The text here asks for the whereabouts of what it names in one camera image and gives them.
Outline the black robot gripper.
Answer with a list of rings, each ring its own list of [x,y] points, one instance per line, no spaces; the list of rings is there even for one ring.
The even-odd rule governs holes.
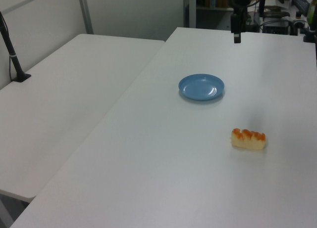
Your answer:
[[[241,43],[241,33],[246,32],[247,8],[235,7],[230,17],[231,33],[234,34],[234,43]]]

